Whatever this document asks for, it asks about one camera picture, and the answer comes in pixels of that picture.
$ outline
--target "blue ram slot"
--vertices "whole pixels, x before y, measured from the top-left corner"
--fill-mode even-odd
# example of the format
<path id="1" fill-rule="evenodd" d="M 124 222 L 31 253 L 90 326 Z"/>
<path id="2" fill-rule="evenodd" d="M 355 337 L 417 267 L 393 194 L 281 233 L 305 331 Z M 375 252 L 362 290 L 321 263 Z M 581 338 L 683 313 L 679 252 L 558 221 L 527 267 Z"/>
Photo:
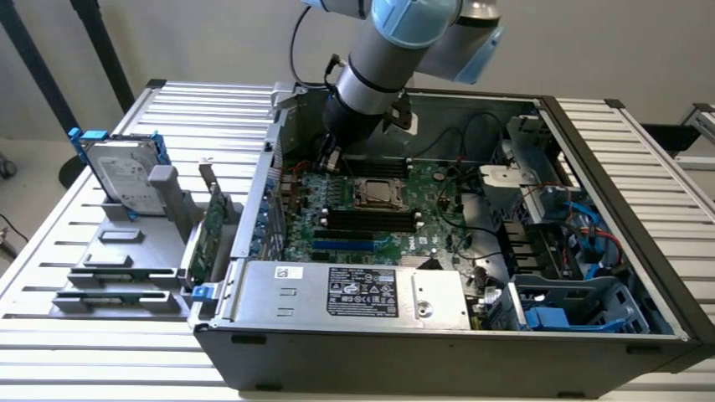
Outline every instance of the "blue ram slot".
<path id="1" fill-rule="evenodd" d="M 373 251 L 375 249 L 375 243 L 373 241 L 317 240 L 313 243 L 313 248 L 323 250 Z"/>

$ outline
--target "white wall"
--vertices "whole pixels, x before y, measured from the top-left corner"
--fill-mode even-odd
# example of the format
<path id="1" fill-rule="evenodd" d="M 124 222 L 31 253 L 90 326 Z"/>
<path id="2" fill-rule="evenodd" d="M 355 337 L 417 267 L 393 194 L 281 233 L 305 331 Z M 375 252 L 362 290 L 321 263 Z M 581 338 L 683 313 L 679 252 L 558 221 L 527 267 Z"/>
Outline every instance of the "white wall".
<path id="1" fill-rule="evenodd" d="M 66 0 L 16 0 L 84 128 L 111 128 L 120 108 Z M 287 44 L 299 0 L 103 0 L 124 70 L 150 78 L 271 84 L 289 80 Z M 715 102 L 713 0 L 501 0 L 506 38 L 474 90 L 622 99 L 641 121 L 675 122 Z M 298 64 L 317 80 L 347 55 L 361 23 L 313 12 Z M 59 124 L 0 30 L 0 137 L 60 138 Z M 417 86 L 469 89 L 418 76 Z"/>

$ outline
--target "power supply label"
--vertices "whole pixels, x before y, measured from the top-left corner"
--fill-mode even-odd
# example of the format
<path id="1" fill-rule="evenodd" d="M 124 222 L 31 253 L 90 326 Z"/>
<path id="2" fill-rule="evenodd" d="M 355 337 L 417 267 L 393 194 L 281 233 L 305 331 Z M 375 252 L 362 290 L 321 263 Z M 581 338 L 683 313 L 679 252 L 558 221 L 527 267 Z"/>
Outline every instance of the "power supply label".
<path id="1" fill-rule="evenodd" d="M 333 268 L 327 280 L 331 316 L 398 318 L 395 270 Z"/>

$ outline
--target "motherboard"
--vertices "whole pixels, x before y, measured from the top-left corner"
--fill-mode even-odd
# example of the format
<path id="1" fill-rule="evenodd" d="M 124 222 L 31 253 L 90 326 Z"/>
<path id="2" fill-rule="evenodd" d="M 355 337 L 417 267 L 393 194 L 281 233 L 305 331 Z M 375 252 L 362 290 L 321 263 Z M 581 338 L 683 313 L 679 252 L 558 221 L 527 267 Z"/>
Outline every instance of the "motherboard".
<path id="1" fill-rule="evenodd" d="M 447 166 L 429 162 L 411 164 L 402 178 L 287 174 L 286 260 L 418 267 L 434 259 L 446 269 L 459 265 L 454 247 L 466 232 L 437 211 L 463 221 L 461 195 L 454 186 L 443 188 L 449 174 Z"/>

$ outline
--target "aluminum profile table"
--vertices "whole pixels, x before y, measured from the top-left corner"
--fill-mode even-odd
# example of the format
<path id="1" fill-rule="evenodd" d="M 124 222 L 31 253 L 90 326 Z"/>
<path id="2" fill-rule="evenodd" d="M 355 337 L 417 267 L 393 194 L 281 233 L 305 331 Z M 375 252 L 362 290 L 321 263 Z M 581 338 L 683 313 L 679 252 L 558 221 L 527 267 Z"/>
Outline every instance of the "aluminum profile table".
<path id="1" fill-rule="evenodd" d="M 182 186 L 201 202 L 209 194 L 195 163 L 201 157 L 214 157 L 222 187 L 242 202 L 273 122 L 271 93 L 271 87 L 168 82 L 144 90 L 118 132 L 159 130 Z M 677 270 L 715 322 L 715 247 L 694 246 L 715 242 L 715 230 L 699 230 L 699 225 L 694 229 L 711 220 L 699 208 L 698 190 L 679 175 L 679 167 L 663 162 L 659 148 L 627 112 L 597 100 L 561 100 L 561 104 L 663 252 L 671 261 L 681 261 Z M 654 197 L 637 196 L 645 188 Z M 401 399 L 238 393 L 226 387 L 186 322 L 47 319 L 55 291 L 64 286 L 70 267 L 104 218 L 103 197 L 86 170 L 0 279 L 0 400 Z M 665 231 L 683 237 L 663 237 Z M 691 240 L 691 232 L 698 240 Z M 647 374 L 602 400 L 715 400 L 715 359 L 681 374 Z"/>

